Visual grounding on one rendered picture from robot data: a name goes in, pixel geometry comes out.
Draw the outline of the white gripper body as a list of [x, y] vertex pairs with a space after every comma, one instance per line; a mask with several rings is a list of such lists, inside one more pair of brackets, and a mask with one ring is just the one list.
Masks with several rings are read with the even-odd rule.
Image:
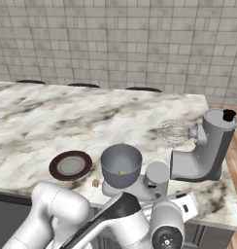
[[[186, 196], [176, 198], [176, 195], [186, 194]], [[184, 193], [177, 193], [175, 195], [171, 195], [170, 199], [176, 203], [178, 206], [195, 206], [196, 200], [193, 192], [184, 192]]]

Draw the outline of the grey stand mixer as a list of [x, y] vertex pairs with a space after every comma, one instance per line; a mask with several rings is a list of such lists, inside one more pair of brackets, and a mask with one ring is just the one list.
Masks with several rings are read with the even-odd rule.
[[195, 148], [190, 152], [173, 151], [170, 163], [150, 163], [146, 173], [124, 189], [116, 189], [105, 180], [102, 193], [115, 196], [121, 192], [135, 195], [141, 201], [153, 200], [167, 194], [171, 180], [184, 182], [217, 181], [221, 176], [221, 165], [237, 127], [236, 113], [229, 109], [209, 109], [200, 124], [189, 128], [188, 137]]

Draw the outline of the grey mixer bowl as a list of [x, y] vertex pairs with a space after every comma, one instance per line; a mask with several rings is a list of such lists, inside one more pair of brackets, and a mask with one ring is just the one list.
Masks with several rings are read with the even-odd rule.
[[142, 167], [142, 154], [128, 144], [116, 144], [107, 148], [101, 155], [101, 168], [104, 180], [116, 189], [133, 185]]

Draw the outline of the dark grey cupboard front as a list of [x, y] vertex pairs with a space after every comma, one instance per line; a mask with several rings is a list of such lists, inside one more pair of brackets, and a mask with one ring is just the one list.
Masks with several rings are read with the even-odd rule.
[[31, 205], [29, 196], [0, 192], [0, 249], [25, 220]]
[[183, 249], [226, 249], [233, 230], [185, 223], [185, 244]]

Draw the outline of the black stool seat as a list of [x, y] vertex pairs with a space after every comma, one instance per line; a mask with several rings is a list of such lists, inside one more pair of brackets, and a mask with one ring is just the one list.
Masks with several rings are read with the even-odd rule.
[[22, 83], [22, 84], [37, 84], [37, 85], [45, 85], [46, 83], [43, 81], [38, 80], [18, 80], [16, 83]]
[[126, 90], [139, 90], [139, 91], [162, 92], [162, 90], [160, 90], [160, 89], [146, 88], [146, 87], [131, 87], [131, 88], [126, 88]]
[[93, 88], [93, 89], [100, 89], [99, 86], [95, 84], [86, 84], [86, 83], [73, 83], [73, 84], [68, 84], [68, 87], [80, 87], [80, 88]]

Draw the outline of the brown plate with grey centre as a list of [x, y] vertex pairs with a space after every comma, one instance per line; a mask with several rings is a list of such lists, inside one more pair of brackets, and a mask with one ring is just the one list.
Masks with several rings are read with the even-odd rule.
[[75, 181], [90, 171], [91, 157], [83, 151], [67, 151], [57, 155], [49, 165], [49, 172], [59, 181]]

